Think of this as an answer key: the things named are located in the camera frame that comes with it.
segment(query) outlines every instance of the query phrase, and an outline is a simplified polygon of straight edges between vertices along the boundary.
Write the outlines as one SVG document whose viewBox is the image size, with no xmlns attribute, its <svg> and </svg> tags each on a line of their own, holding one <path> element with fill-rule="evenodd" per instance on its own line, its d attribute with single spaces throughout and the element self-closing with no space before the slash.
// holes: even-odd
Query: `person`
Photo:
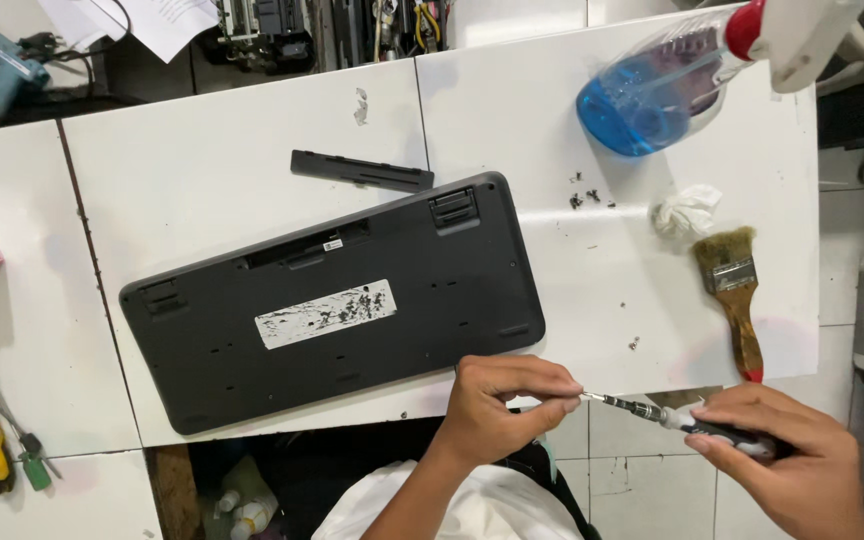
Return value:
<svg viewBox="0 0 864 540">
<path fill-rule="evenodd" d="M 357 481 L 347 480 L 338 501 L 329 500 L 322 510 L 327 516 L 314 519 L 317 529 L 312 538 L 598 539 L 562 475 L 549 465 L 542 445 L 536 444 L 537 437 L 579 407 L 582 391 L 565 367 L 534 355 L 462 358 L 448 409 L 431 442 L 404 431 L 389 439 L 423 448 L 420 459 L 390 465 L 385 461 L 385 467 L 356 474 Z M 516 413 L 506 403 L 517 396 L 531 396 L 541 403 Z M 714 437 L 690 434 L 684 441 L 742 485 L 787 534 L 798 540 L 864 540 L 858 443 L 831 416 L 778 390 L 750 383 L 709 397 L 692 414 L 762 431 L 796 448 L 790 457 L 760 463 Z M 337 444 L 330 440 L 326 446 Z M 385 449 L 388 444 L 371 446 Z M 359 450 L 342 448 L 343 456 L 350 452 Z M 411 450 L 411 456 L 418 454 L 419 450 Z M 399 455 L 410 453 L 386 452 L 371 463 Z M 338 471 L 348 469 L 345 465 L 326 473 L 323 463 L 330 461 L 314 462 L 323 479 L 334 480 L 341 476 Z M 278 486 L 288 495 L 297 492 L 275 476 L 283 470 L 308 482 L 303 466 L 279 463 L 268 474 L 263 472 L 276 494 Z M 320 480 L 316 482 L 315 489 L 304 488 L 315 493 L 305 504 L 286 508 L 294 497 L 279 497 L 286 519 L 290 512 L 302 514 L 329 499 L 328 493 L 323 495 L 328 490 L 322 489 Z"/>
</svg>

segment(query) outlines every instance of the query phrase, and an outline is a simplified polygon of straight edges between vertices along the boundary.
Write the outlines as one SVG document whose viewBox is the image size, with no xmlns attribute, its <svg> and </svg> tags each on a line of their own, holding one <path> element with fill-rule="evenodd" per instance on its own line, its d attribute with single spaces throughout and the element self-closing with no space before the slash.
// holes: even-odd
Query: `pliers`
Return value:
<svg viewBox="0 0 864 540">
<path fill-rule="evenodd" d="M 422 0 L 415 0 L 415 42 L 418 43 L 418 46 L 422 49 L 427 49 L 426 43 L 423 41 L 423 17 L 428 22 L 429 27 L 435 31 L 435 41 L 436 43 L 442 40 L 442 32 L 439 30 L 439 23 L 435 21 L 435 17 L 432 16 L 432 13 L 429 12 L 429 5 L 427 2 L 423 2 Z"/>
</svg>

